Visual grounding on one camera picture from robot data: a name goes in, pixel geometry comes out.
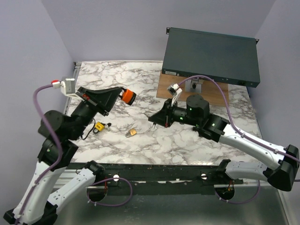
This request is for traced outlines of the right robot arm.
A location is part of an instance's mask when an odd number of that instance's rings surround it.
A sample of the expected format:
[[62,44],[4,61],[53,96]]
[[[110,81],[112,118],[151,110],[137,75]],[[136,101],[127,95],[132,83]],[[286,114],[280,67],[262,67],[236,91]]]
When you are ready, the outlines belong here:
[[282,191],[291,191],[299,166],[297,147],[275,145],[253,136],[233,125],[232,122],[210,112],[209,102],[201,95],[191,95],[186,108],[178,107],[167,99],[161,110],[148,118],[155,125],[165,128],[173,123],[191,125],[200,137],[239,149],[256,158],[258,163],[234,162],[216,171],[218,182],[225,184],[231,179],[252,179],[268,182]]

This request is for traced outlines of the orange padlock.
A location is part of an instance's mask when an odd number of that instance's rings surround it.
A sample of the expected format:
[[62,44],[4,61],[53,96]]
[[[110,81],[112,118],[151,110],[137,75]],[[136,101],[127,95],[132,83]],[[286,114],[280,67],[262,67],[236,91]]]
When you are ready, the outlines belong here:
[[125,102],[127,105],[132,105],[136,98],[136,93],[129,89],[123,89],[123,93],[119,95],[121,100]]

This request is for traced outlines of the brass padlock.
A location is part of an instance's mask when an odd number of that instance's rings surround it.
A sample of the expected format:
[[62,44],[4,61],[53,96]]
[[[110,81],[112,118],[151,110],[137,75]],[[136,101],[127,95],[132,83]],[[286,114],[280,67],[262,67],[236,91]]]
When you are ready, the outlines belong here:
[[129,137],[132,137],[136,134],[137,134],[137,131],[134,128],[132,128],[132,129],[130,129],[126,132],[125,137],[129,138]]

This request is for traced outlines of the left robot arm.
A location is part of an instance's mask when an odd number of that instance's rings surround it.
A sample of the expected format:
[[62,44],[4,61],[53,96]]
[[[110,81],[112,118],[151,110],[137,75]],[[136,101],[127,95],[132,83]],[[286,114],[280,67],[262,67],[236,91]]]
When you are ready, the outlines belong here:
[[89,90],[80,87],[75,96],[79,105],[70,116],[56,110],[41,111],[37,95],[46,85],[35,90],[33,101],[41,117],[38,132],[45,137],[37,157],[36,169],[32,180],[20,203],[5,212],[3,218],[11,225],[52,225],[59,211],[87,186],[99,185],[105,177],[105,169],[95,161],[86,163],[80,173],[59,190],[53,192],[58,178],[71,162],[78,146],[78,140],[97,113],[107,116],[117,98],[132,104],[136,94],[125,96],[129,90],[114,87],[104,90]]

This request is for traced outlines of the yellow padlock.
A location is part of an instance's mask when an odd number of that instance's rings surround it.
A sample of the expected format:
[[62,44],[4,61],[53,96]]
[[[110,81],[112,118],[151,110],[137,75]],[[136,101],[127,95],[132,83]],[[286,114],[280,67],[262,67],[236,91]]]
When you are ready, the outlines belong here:
[[111,123],[101,123],[97,122],[92,130],[94,134],[98,134],[99,132],[103,131],[104,129],[110,130]]

